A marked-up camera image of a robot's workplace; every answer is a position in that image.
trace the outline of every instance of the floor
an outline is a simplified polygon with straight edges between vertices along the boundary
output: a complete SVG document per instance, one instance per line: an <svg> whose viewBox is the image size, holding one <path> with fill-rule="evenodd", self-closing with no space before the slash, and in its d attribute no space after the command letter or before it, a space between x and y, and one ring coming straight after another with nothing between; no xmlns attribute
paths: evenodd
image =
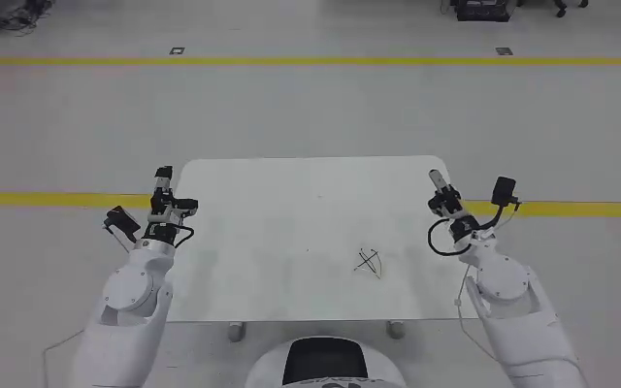
<svg viewBox="0 0 621 388"><path fill-rule="evenodd" d="M2 57L621 56L621 3L531 1L511 22L459 23L436 0L68 0ZM148 193L163 164L195 158L435 154L466 198L496 176L530 201L621 202L617 66L1 66L0 190ZM0 374L42 386L41 352L79 330L125 256L104 209L2 207ZM140 220L142 210L133 210ZM621 219L517 218L501 249L533 266L592 387L621 362ZM476 321L474 332L484 334ZM509 387L455 321L167 327L149 388L243 384L284 340L334 334L389 355L411 387ZM49 354L64 387L76 342Z"/></svg>

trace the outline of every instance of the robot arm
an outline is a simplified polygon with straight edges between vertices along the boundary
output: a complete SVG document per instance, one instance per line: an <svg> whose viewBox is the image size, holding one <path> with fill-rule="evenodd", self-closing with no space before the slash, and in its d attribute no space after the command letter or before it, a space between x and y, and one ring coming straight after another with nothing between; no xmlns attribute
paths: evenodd
<svg viewBox="0 0 621 388"><path fill-rule="evenodd" d="M74 359L70 387L142 387L151 371L173 298L164 276L173 267L183 220L196 213L194 200L178 200L170 188L172 167L157 170L145 235L129 260L108 279L84 330ZM138 225L121 208L104 224L117 226L130 240Z"/></svg>
<svg viewBox="0 0 621 388"><path fill-rule="evenodd" d="M437 188L430 208L453 221L450 233L456 251L439 253L459 255L460 261L476 268L476 279L468 276L465 280L468 295L483 323L495 360L513 386L587 387L558 314L535 272L496 251L494 226L503 208L511 203L519 206L512 196L515 181L499 178L492 197L499 211L492 221L481 226L462 207L459 192L446 184L438 171L430 172L430 178Z"/></svg>

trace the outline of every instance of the yellow stripe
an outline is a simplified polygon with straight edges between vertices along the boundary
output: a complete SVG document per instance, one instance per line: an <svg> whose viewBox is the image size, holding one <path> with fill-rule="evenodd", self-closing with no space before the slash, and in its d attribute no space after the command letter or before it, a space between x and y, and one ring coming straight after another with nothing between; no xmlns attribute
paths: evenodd
<svg viewBox="0 0 621 388"><path fill-rule="evenodd" d="M0 192L0 206L146 209L149 198L146 194Z"/></svg>
<svg viewBox="0 0 621 388"><path fill-rule="evenodd" d="M619 66L621 57L0 57L1 66Z"/></svg>
<svg viewBox="0 0 621 388"><path fill-rule="evenodd" d="M469 211L478 215L493 215L496 207L485 201L466 201ZM618 202L527 202L517 213L521 217L621 217Z"/></svg>
<svg viewBox="0 0 621 388"><path fill-rule="evenodd" d="M148 209L148 194L0 192L0 207L74 207ZM477 215L493 215L496 207L487 201L466 201ZM619 202L528 202L521 217L621 217Z"/></svg>

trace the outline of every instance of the table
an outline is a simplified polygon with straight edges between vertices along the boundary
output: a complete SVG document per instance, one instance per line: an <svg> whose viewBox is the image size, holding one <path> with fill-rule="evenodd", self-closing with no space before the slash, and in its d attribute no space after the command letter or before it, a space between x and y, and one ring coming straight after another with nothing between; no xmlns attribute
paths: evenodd
<svg viewBox="0 0 621 388"><path fill-rule="evenodd" d="M169 271L168 320L456 318L466 267L427 245L432 169L449 181L435 156L189 162L176 196L199 201L186 220L196 236ZM361 249L378 252L381 278L354 271ZM467 299L464 316L475 317Z"/></svg>

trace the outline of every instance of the table caster wheel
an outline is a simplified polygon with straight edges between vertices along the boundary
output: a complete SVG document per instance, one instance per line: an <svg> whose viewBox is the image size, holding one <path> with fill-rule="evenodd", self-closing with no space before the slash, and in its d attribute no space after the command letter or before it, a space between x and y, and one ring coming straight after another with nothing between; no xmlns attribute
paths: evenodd
<svg viewBox="0 0 621 388"><path fill-rule="evenodd" d="M393 340L400 340L406 336L406 325L404 321L386 322L386 333Z"/></svg>
<svg viewBox="0 0 621 388"><path fill-rule="evenodd" d="M245 337L245 322L231 322L227 331L231 342L239 342Z"/></svg>

